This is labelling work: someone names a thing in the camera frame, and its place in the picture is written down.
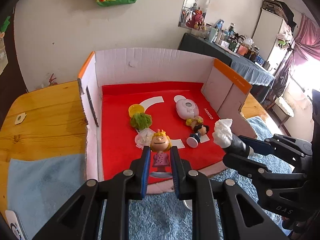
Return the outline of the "black-haired small figurine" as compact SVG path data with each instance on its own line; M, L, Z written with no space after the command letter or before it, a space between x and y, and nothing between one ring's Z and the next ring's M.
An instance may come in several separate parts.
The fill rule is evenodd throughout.
M187 138L187 145L191 148L197 148L201 142L201 137L207 135L209 132L209 126L203 124L196 125L193 131L194 132Z

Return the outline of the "clear plastic capsule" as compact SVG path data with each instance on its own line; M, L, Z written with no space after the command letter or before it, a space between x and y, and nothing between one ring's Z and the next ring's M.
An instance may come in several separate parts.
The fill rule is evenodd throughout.
M150 128L145 128L142 131L140 131L135 137L136 146L138 148L149 146L152 141L152 137L154 133L155 131L153 131Z

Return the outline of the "blonde girl pink dress figurine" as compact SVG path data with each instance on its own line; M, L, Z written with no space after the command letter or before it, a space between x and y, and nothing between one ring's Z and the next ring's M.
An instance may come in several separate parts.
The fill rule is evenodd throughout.
M153 156L152 166L156 171L152 171L150 173L152 178L168 179L172 177L171 172L166 171L166 168L170 166L169 155L167 152L169 152L171 148L172 143L170 137L165 131L161 129L153 134L150 143L150 150L155 153Z

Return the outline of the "green fuzzy toy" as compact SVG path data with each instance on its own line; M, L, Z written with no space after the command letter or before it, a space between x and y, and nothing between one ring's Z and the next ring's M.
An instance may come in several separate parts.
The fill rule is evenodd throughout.
M130 125L134 129L142 131L152 125L152 117L145 113L136 113L131 117Z

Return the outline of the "yellow-haired figurine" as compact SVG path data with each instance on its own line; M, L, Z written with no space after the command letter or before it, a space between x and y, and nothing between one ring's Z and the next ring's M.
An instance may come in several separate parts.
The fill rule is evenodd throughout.
M185 124L187 126L190 126L192 129L194 129L195 126L203 124L203 118L201 116L189 118L185 121Z

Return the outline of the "yellow plastic cap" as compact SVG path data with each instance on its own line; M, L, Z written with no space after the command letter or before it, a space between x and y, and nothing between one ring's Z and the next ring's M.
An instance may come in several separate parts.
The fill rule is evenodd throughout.
M145 109L140 104L133 104L129 107L128 112L129 112L129 116L133 117L135 114L144 113Z

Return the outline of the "white pink round device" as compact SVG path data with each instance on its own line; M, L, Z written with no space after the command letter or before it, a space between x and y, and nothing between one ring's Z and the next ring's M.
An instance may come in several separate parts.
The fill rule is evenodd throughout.
M183 120L194 118L199 115L199 108L197 104L190 99L178 100L176 102L176 111L178 116Z

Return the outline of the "clear round plastic lid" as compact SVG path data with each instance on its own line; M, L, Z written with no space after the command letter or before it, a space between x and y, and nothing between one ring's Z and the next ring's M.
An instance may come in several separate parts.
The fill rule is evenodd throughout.
M185 205L185 207L189 210L193 210L193 205L192 205L192 200L183 200L183 204Z

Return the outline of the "dark side table with cloth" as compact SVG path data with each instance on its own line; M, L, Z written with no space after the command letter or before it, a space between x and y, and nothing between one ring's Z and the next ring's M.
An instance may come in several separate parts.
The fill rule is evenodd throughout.
M262 103L274 83L274 76L245 57L235 56L220 46L200 39L192 34L185 33L180 41L178 50L211 56L231 67L253 87L251 94Z

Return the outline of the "pink curtain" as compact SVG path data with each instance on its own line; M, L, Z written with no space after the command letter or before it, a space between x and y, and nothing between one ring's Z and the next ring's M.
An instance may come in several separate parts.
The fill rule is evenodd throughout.
M272 92L276 97L283 94L293 67L307 62L308 57L319 61L319 27L302 14L293 52L276 72L276 79L272 86Z

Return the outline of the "white power bank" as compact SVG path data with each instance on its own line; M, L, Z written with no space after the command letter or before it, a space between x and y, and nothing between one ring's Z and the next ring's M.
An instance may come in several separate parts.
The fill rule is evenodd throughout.
M5 210L5 216L7 218L9 228L12 230L15 237L19 240L26 240L27 237L18 215L12 210Z

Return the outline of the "small beige tag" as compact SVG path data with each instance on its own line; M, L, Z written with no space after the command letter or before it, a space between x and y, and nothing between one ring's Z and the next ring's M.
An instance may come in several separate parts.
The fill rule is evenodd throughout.
M24 121L26 116L27 116L27 114L25 112L16 116L15 125L21 124Z

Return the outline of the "pink plush rabbit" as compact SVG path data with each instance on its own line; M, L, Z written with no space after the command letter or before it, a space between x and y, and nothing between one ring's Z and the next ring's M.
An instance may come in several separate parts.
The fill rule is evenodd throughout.
M194 15L186 22L186 26L192 29L199 29L203 24L203 12L202 10L195 10Z

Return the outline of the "dark brown door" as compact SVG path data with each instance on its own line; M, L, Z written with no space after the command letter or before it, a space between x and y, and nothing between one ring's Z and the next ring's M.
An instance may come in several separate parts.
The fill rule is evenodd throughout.
M1 74L1 125L14 101L28 92L17 60L14 39L14 13L10 15L9 21L10 24L4 36L8 64Z

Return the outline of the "green plush toy on door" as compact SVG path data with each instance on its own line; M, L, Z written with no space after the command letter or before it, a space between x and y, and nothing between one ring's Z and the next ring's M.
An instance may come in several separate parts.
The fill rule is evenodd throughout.
M10 16L8 16L8 17L5 19L4 23L3 23L2 26L0 27L0 32L1 32L1 33L6 32L9 24L10 24Z

